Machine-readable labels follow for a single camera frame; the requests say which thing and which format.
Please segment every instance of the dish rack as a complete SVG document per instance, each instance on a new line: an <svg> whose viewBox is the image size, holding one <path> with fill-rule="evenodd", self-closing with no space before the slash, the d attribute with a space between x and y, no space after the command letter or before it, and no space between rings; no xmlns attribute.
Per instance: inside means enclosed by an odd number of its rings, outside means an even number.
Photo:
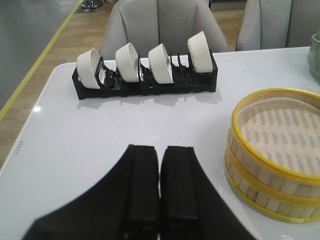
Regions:
<svg viewBox="0 0 320 240"><path fill-rule="evenodd" d="M113 71L106 67L103 57L100 58L95 71L95 78L100 89L86 88L79 80L77 68L72 74L72 80L79 100L86 98L215 92L218 67L211 50L210 56L212 72L197 73L194 70L190 53L188 53L188 67L181 64L179 53L177 54L178 66L172 63L172 56L170 55L173 83L168 84L157 83L151 69L141 63L140 56L138 56L139 82L125 82L118 69ZM103 83L99 79L99 72L102 68L105 70Z"/></svg>

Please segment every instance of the wooden floor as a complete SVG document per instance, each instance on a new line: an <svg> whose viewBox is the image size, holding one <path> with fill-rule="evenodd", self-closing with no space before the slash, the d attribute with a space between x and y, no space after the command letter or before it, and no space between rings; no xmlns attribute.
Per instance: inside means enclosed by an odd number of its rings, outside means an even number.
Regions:
<svg viewBox="0 0 320 240"><path fill-rule="evenodd" d="M76 62L77 57L99 49L115 2L106 2L97 13L74 14L52 48L42 60L26 86L0 122L0 167L9 154L20 130L39 97L53 69L63 63ZM229 48L234 51L243 10L214 11Z"/></svg>

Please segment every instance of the yellow floor stripe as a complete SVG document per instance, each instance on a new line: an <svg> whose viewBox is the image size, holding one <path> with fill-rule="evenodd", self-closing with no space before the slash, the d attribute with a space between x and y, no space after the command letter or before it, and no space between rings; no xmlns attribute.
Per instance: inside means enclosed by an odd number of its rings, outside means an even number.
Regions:
<svg viewBox="0 0 320 240"><path fill-rule="evenodd" d="M79 0L79 2L76 4L76 6L72 9L72 11L70 12L69 16L66 18L66 20L62 23L62 25L59 27L59 29L56 31L56 33L54 34L54 36L52 37L52 39L50 40L50 42L48 43L48 45L45 47L45 49L43 50L43 52L41 53L41 55L38 57L38 59L35 61L35 63L33 64L33 66L31 67L31 69L29 70L29 72L25 75L25 77L23 78L23 80L21 81L21 83L18 85L18 87L15 89L15 91L13 92L13 94L11 95L11 97L9 98L9 100L6 102L6 104L3 106L3 108L0 111L0 121L4 118L4 116L6 115L6 113L9 111L10 107L12 106L12 104L14 103L14 101L16 100L16 98L18 97L18 95L20 94L20 92L22 91L22 89L24 89L24 87L26 86L27 82L29 81L29 79L31 78L31 76L34 74L34 72L37 70L37 68L39 67L40 63L42 62L42 60L45 58L45 56L47 55L47 53L49 52L49 50L51 49L51 47L53 46L53 44L55 43L55 41L57 40L57 38L59 37L60 33L62 32L62 30L65 28L65 26L67 25L67 23L70 21L71 17L75 14L76 10L78 9L79 5L83 2L83 0Z"/></svg>

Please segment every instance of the steamer basket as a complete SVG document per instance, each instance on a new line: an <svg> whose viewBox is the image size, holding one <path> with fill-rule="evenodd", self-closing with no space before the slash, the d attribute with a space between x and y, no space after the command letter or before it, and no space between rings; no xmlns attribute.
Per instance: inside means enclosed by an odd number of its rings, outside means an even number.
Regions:
<svg viewBox="0 0 320 240"><path fill-rule="evenodd" d="M270 88L235 107L225 151L232 187L276 219L320 220L320 96Z"/></svg>

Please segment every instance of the yellow rim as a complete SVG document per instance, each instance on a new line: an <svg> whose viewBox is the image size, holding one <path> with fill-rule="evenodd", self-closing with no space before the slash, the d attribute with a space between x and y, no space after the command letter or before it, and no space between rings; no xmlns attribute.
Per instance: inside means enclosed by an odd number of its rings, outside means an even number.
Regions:
<svg viewBox="0 0 320 240"><path fill-rule="evenodd" d="M231 128L234 139L237 143L242 147L242 149L246 152L247 155L250 156L252 160L262 165L264 168L269 171L285 178L292 180L294 182L303 183L306 185L320 186L320 176L312 176L296 171L292 171L290 169L284 168L278 164L273 163L268 158L264 157L257 150L255 150L243 137L241 130L238 126L238 112L245 106L250 104L250 100L252 98L259 98L260 100L265 100L269 98L273 98L274 96L268 96L269 93L277 93L277 97L288 97L301 100L303 102L309 103L317 108L320 105L320 96L302 90L289 89L289 88L268 88L260 91L253 92L243 98L235 107L232 113L231 119Z"/></svg>
<svg viewBox="0 0 320 240"><path fill-rule="evenodd" d="M30 70L28 71L28 73L25 75L25 77L23 78L23 80L21 81L21 83L18 85L18 87L14 90L14 92L12 93L12 95L10 96L10 98L8 99L8 101L5 103L5 105L3 106L3 108L0 111L0 121L4 118L4 116L6 115L6 113L8 112L8 110L10 109L10 107L12 106L12 104L14 103L14 101L17 99L17 97L19 96L20 92L24 89L24 87L26 86L26 84L28 83L29 79L31 78L31 76L35 73L35 71L37 70L37 68L39 67L39 65L41 64L42 60L45 58L45 56L47 55L47 53L49 52L49 50L51 49L51 47L53 46L53 44L55 43L55 41L57 40L57 38L59 37L61 31L65 28L65 26L67 25L67 23L70 21L71 17L75 14L75 11L78 9L79 5L83 2L83 0L79 0L79 2L76 4L76 6L72 9L72 11L70 12L69 16L66 18L66 20L62 23L62 25L60 26L60 28L56 31L56 33L53 35L53 37L51 38L50 42L48 43L48 45L45 47L45 49L43 50L43 52L41 53L41 55L38 57L38 59L35 61L35 63L33 64L33 66L30 68Z"/></svg>
<svg viewBox="0 0 320 240"><path fill-rule="evenodd" d="M251 175L250 172L248 172L238 161L234 153L232 152L230 145L228 143L228 146L225 150L225 158L227 158L227 155L232 163L232 166L235 168L235 170L241 175L244 180L248 182L249 185L254 187L259 192L262 192L263 194L267 195L268 197L271 197L273 199L276 199L280 202L299 206L299 207L308 207L308 208L316 208L320 207L320 199L319 198L306 198L306 197L300 197L300 196L294 196L290 195L288 193L278 191L267 184L263 183L262 181L259 181L254 176Z"/></svg>
<svg viewBox="0 0 320 240"><path fill-rule="evenodd" d="M272 211L269 211L268 209L263 208L262 206L256 204L255 202L251 201L244 193L235 185L234 181L231 179L228 171L227 166L224 164L224 171L227 177L227 180L231 187L235 190L235 192L242 197L243 200L245 200L251 207L255 208L256 210L260 211L261 213L274 218L276 220L287 222L287 223L293 223L293 224L303 224L303 223L311 223L315 221L320 220L320 216L317 217L310 217L310 218L297 218L297 217L290 217L290 216L283 216L277 213L274 213Z"/></svg>

